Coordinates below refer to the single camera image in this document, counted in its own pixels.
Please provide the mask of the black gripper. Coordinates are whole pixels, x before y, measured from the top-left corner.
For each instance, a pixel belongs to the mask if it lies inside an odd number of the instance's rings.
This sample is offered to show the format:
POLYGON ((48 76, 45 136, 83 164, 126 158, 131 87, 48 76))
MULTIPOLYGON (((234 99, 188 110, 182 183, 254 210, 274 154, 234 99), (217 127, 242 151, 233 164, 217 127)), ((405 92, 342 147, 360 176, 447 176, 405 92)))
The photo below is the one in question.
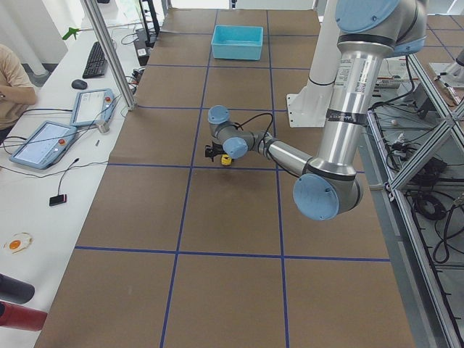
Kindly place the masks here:
POLYGON ((223 150, 223 147, 220 144, 216 144, 215 142, 212 142, 210 145, 206 145, 204 147, 204 156, 206 158, 210 158, 211 160, 214 160, 216 156, 222 156, 225 154, 225 151, 223 150))

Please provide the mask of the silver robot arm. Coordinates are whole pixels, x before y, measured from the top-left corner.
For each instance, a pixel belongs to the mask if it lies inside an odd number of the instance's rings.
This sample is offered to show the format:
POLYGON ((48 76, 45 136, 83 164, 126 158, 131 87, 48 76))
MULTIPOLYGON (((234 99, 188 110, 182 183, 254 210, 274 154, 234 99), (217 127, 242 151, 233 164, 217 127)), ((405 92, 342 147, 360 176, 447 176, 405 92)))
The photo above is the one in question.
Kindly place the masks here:
POLYGON ((420 51, 426 39, 427 1, 339 1, 334 19, 340 30, 341 59, 316 156, 230 120, 226 107, 208 112, 212 143, 205 155, 232 159, 256 151, 297 177, 293 198, 313 220, 330 220, 355 208, 363 188, 352 166, 381 63, 387 57, 420 51))

